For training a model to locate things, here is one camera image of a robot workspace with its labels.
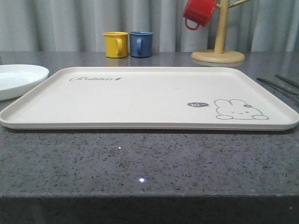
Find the cartoon bunny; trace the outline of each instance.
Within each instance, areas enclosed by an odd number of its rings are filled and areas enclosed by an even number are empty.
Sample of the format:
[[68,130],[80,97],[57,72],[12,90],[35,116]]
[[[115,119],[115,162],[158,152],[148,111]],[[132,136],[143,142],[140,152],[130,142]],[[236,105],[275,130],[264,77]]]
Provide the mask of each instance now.
[[245,101],[240,99],[218,99],[214,101],[217,106],[218,119],[241,119],[241,120],[267,120],[269,117],[264,116],[263,113],[248,105]]

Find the curtain fold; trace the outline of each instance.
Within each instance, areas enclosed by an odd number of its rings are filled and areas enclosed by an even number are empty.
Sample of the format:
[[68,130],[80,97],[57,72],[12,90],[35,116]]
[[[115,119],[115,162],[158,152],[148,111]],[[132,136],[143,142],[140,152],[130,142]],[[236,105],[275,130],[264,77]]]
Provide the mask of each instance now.
[[[153,52],[213,49],[219,9],[185,27],[187,0],[0,0],[2,51],[105,51],[102,33],[152,31]],[[225,49],[299,50],[299,0],[251,0],[229,10]]]

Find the granite countertop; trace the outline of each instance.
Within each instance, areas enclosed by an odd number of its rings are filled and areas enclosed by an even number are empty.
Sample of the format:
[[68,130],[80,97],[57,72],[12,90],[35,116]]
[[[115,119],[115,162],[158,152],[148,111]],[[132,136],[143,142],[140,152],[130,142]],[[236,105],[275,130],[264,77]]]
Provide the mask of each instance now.
[[[0,64],[217,66],[190,52],[149,58],[105,53],[0,52]],[[256,80],[299,81],[299,53],[248,53],[227,67]],[[261,84],[299,112],[299,100]],[[0,110],[16,99],[0,102]],[[0,126],[0,197],[298,196],[299,128],[283,132],[30,130]]]

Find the white plate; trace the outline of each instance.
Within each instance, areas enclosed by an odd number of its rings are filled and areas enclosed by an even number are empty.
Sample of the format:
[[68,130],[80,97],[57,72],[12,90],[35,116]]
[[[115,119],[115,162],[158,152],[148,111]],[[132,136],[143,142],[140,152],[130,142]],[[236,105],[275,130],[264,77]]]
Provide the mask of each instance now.
[[44,81],[48,74],[48,69],[37,65],[0,65],[0,100],[24,95]]
[[68,68],[0,112],[0,123],[16,129],[278,131],[298,121],[296,111],[228,68]]

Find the mug stand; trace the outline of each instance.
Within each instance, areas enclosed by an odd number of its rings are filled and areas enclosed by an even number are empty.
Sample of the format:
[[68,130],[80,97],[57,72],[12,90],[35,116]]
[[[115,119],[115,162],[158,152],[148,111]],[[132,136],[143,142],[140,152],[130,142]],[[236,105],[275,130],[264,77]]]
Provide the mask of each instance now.
[[215,40],[214,49],[206,49],[194,51],[191,54],[191,57],[195,60],[204,61],[204,62],[213,62],[213,63],[236,63],[242,62],[245,60],[244,54],[232,51],[225,50],[225,36],[228,24],[228,11],[230,8],[240,5],[246,1],[250,0],[239,0],[233,4],[230,4],[230,0],[221,0],[220,4],[217,4],[216,7],[220,9],[219,22],[217,35]]

